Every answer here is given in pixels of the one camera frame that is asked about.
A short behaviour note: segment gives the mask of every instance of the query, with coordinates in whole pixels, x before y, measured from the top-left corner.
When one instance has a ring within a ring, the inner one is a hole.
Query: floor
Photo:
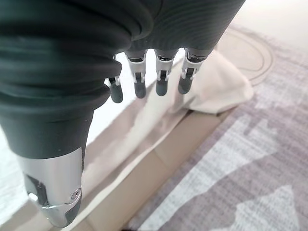
[[[307,0],[246,0],[233,22],[308,52]]]
[[[205,140],[130,228],[308,230],[308,53],[260,39],[273,50],[275,64],[255,97]]]

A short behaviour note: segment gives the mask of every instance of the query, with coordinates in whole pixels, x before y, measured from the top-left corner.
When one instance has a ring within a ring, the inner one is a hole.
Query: black rubber fingertip
[[[168,82],[164,80],[156,81],[156,93],[159,96],[164,96],[168,90]]]
[[[181,94],[186,94],[189,92],[189,90],[191,89],[192,86],[192,80],[190,80],[189,78],[182,78],[180,77],[180,81],[179,81],[179,93]]]
[[[145,97],[146,94],[145,83],[135,83],[135,94],[139,99]]]
[[[121,84],[111,84],[110,86],[110,96],[113,102],[121,103],[123,101],[123,91]]]

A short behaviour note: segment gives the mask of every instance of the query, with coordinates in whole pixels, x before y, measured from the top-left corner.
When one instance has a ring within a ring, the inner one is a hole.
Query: robotic finger
[[[0,1],[0,123],[29,199],[56,227],[78,213],[94,110],[123,100],[114,56],[125,52],[138,98],[146,51],[156,52],[156,92],[167,93],[177,50],[186,94],[244,0]]]

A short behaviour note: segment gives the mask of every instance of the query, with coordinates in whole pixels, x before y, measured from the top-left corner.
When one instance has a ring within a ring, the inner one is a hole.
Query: white wall
[[[308,0],[246,0],[233,22],[308,52]]]

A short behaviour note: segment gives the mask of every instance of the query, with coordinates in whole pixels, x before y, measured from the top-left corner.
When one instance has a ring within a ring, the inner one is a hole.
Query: robotic hand
[[[29,199],[52,225],[65,227],[78,213],[94,110],[109,94],[123,100],[114,56],[125,51],[143,98],[146,50],[155,49],[156,92],[163,96],[173,58],[185,48],[185,94],[243,2],[0,0],[0,123]]]

